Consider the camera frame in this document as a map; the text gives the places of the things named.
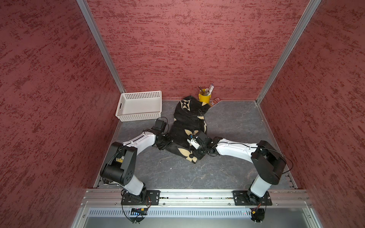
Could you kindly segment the black pillowcase with beige flowers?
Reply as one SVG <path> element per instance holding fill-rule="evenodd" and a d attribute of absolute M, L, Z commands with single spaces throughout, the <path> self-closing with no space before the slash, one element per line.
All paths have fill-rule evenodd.
<path fill-rule="evenodd" d="M 174 123 L 168 134 L 171 142 L 165 147 L 168 152 L 197 163 L 204 154 L 195 152 L 195 148 L 188 141 L 191 135 L 198 132 L 207 132 L 207 123 L 204 115 L 210 106 L 206 102 L 200 102 L 193 96 L 181 99 L 176 105 Z"/>

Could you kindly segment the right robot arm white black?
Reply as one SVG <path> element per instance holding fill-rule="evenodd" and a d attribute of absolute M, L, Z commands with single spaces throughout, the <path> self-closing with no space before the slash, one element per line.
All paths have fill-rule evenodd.
<path fill-rule="evenodd" d="M 285 157 L 267 141 L 242 143 L 222 137 L 211 139 L 203 132 L 188 136 L 187 141 L 199 155 L 231 156 L 251 162 L 258 175 L 249 187 L 245 199 L 249 205 L 267 203 L 268 189 L 277 185 L 287 166 Z"/>

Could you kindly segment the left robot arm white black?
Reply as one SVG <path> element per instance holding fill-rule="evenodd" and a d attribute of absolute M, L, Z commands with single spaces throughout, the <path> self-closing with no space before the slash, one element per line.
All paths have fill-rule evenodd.
<path fill-rule="evenodd" d="M 147 130 L 136 138 L 124 143 L 114 142 L 112 149 L 116 153 L 100 171 L 100 176 L 107 184 L 117 184 L 125 190 L 128 197 L 136 204 L 147 203 L 147 189 L 135 175 L 137 156 L 150 146 L 159 150 L 171 144 L 171 138 L 156 130 Z"/>

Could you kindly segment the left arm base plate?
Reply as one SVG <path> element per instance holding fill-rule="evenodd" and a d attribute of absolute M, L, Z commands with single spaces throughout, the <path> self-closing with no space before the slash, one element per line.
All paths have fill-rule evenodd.
<path fill-rule="evenodd" d="M 122 191 L 121 203 L 128 206 L 144 205 L 146 207 L 158 205 L 160 193 L 161 192 L 159 190 L 142 190 L 139 195 L 133 195 L 129 192 Z"/>

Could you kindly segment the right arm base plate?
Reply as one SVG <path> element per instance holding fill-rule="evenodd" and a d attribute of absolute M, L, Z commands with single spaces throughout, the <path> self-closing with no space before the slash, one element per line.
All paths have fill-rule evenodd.
<path fill-rule="evenodd" d="M 269 192 L 263 197 L 258 197 L 250 191 L 232 191 L 235 206 L 272 206 Z"/>

